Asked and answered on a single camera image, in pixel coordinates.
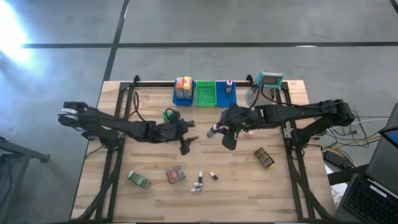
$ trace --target laptop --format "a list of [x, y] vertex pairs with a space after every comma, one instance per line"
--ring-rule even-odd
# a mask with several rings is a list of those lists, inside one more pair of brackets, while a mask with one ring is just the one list
[[398, 223], [398, 103], [365, 175], [352, 176], [335, 213], [340, 221]]

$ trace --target black floor line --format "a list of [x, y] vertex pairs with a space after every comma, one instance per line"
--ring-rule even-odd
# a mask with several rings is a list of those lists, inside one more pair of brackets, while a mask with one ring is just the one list
[[398, 14], [398, 4], [396, 0], [390, 0], [392, 7], [394, 7], [394, 9], [396, 10], [397, 14]]
[[223, 48], [223, 47], [385, 47], [398, 42], [179, 42], [179, 43], [120, 43], [124, 49]]
[[112, 44], [22, 44], [22, 49], [105, 49]]
[[111, 78], [112, 68], [114, 59], [116, 57], [116, 52], [118, 51], [118, 45], [120, 41], [120, 36], [122, 35], [124, 21], [126, 20], [127, 8], [129, 7], [130, 0], [124, 0], [122, 11], [120, 13], [118, 28], [116, 29], [116, 33], [114, 35], [111, 53], [109, 54], [109, 59], [106, 64], [105, 73], [103, 77], [103, 81], [109, 81]]

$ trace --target laptop keyboard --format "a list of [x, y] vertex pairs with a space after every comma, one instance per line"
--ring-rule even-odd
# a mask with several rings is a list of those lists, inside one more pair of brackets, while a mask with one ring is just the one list
[[368, 223], [398, 223], [398, 200], [396, 198], [383, 197], [371, 189], [368, 183], [357, 181], [353, 186], [352, 194], [346, 209], [358, 218]]

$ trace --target green object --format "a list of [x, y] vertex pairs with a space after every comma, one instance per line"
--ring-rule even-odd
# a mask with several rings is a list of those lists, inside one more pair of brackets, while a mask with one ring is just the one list
[[162, 112], [162, 114], [163, 114], [164, 122], [169, 122], [169, 119], [167, 119], [166, 113]]
[[162, 112], [164, 122], [169, 122], [169, 119], [167, 117], [170, 117], [171, 114], [173, 114], [172, 110], [167, 110], [167, 116], [166, 113]]
[[217, 104], [216, 82], [196, 81], [197, 106], [212, 107]]
[[137, 184], [138, 186], [142, 187], [143, 189], [148, 189], [150, 186], [150, 182], [147, 178], [137, 174], [134, 171], [131, 171], [129, 175], [127, 176], [127, 179], [129, 179], [131, 182]]

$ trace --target yellow cable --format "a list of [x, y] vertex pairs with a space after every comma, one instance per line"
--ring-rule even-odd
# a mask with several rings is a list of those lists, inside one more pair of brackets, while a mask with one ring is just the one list
[[342, 145], [342, 146], [338, 146], [338, 147], [334, 147], [334, 148], [335, 148], [335, 149], [339, 149], [339, 148], [344, 147], [344, 146], [349, 146], [349, 145], [352, 144], [352, 143], [361, 142], [361, 141], [366, 141], [366, 140], [372, 140], [372, 139], [377, 139], [377, 138], [380, 138], [380, 136], [371, 137], [371, 138], [367, 138], [367, 139], [359, 139], [359, 140], [352, 141], [352, 142], [349, 142], [349, 143], [344, 144], [344, 145]]

